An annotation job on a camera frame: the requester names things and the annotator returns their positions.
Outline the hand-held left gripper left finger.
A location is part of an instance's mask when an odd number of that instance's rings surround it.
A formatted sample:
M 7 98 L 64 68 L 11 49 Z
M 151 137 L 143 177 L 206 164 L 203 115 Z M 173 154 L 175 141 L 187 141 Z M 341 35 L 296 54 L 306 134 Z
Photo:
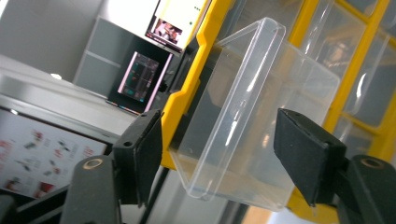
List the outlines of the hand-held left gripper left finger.
M 162 112 L 139 115 L 113 147 L 122 204 L 147 205 L 163 154 Z

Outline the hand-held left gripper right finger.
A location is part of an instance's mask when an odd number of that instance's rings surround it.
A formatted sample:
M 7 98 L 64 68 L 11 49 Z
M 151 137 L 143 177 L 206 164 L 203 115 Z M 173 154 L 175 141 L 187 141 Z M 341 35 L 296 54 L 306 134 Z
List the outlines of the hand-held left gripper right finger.
M 305 115 L 277 110 L 275 154 L 309 205 L 332 201 L 332 182 L 346 150 L 344 143 Z

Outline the clear plastic drawer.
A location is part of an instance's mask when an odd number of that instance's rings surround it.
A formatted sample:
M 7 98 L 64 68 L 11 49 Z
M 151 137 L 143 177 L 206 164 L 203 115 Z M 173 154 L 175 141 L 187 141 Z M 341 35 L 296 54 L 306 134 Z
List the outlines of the clear plastic drawer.
M 195 199 L 227 200 L 278 211 L 294 185 L 274 151 L 276 114 L 287 108 L 325 120 L 340 79 L 284 38 L 271 18 L 214 46 L 217 60 L 171 156 Z

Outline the yellow and black organizer cabinet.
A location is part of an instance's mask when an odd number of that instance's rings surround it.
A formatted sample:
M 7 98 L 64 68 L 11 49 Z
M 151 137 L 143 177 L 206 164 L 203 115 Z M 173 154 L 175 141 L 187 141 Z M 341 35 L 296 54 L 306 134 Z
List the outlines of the yellow and black organizer cabinet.
M 192 61 L 192 65 L 187 77 L 181 89 L 170 95 L 165 106 L 165 115 L 163 118 L 163 142 L 166 148 L 164 163 L 166 166 L 171 167 L 176 171 L 177 168 L 175 166 L 174 160 L 172 159 L 171 152 L 173 149 L 179 146 L 184 135 L 184 131 L 191 120 L 191 115 L 194 112 L 203 91 L 205 90 L 208 80 L 210 79 L 217 60 L 215 51 L 213 50 L 214 46 L 217 45 L 220 40 L 228 37 L 229 35 L 238 32 L 255 21 L 261 20 L 255 20 L 241 29 L 228 34 L 226 32 L 226 28 L 229 26 L 229 23 L 226 21 L 226 19 L 228 18 L 231 6 L 233 5 L 234 0 L 213 0 L 213 3 L 210 5 L 209 10 L 207 11 L 203 24 L 197 33 L 197 53 Z M 339 79 L 340 83 L 336 94 L 332 99 L 332 103 L 341 86 L 341 78 L 339 77 Z M 332 103 L 330 104 L 325 120 L 320 123 L 324 127 Z M 390 160 L 385 161 L 390 161 L 396 164 L 396 155 L 392 156 Z M 259 212 L 262 209 L 266 209 L 248 204 L 247 207 L 253 212 Z M 295 187 L 293 188 L 286 205 L 275 212 L 280 216 L 284 216 L 287 213 L 292 213 L 296 218 L 311 221 L 317 224 L 339 224 L 339 219 L 333 206 L 324 204 L 310 206 L 306 203 L 302 194 Z

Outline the monitor with dark screen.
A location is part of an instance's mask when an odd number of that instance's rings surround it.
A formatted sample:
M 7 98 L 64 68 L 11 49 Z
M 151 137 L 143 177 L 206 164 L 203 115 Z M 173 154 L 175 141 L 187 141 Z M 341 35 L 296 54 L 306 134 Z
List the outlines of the monitor with dark screen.
M 117 87 L 120 107 L 136 114 L 147 111 L 172 58 L 167 52 L 152 58 L 135 51 Z

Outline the set of clear drawers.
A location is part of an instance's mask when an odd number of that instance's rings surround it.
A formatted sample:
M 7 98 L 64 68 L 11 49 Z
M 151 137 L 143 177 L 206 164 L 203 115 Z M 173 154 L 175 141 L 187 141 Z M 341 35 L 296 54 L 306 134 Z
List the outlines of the set of clear drawers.
M 263 17 L 341 78 L 325 127 L 348 152 L 396 155 L 396 0 L 234 0 L 226 32 Z

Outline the grey cabinet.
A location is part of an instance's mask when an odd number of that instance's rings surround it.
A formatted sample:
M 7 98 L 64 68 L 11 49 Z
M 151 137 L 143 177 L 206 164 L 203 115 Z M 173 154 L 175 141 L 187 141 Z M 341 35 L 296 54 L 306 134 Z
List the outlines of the grey cabinet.
M 73 83 L 107 97 L 133 34 L 101 17 L 96 19 Z

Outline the white sheet with pictures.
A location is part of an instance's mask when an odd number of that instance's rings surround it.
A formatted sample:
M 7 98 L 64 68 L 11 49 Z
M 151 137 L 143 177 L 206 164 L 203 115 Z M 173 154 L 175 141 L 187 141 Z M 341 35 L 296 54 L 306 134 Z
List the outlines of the white sheet with pictures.
M 75 166 L 107 144 L 0 109 L 0 190 L 40 198 L 67 186 Z

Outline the monitor with bright screen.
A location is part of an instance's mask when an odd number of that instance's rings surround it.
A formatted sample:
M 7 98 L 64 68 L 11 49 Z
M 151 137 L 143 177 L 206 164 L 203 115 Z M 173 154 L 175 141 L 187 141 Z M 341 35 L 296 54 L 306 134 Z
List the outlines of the monitor with bright screen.
M 146 37 L 181 53 L 195 37 L 211 0 L 159 0 Z

